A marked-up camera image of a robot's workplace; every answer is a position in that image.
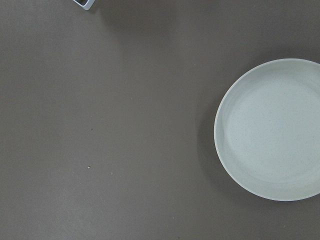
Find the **round cream plate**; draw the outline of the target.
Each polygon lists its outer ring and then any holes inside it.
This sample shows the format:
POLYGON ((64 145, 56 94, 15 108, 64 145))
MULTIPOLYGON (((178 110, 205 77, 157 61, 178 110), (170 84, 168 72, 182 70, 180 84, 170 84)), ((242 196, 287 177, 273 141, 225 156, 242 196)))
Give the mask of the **round cream plate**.
POLYGON ((228 175, 274 201, 320 193, 320 65, 284 58, 243 74, 222 98, 214 144, 228 175))

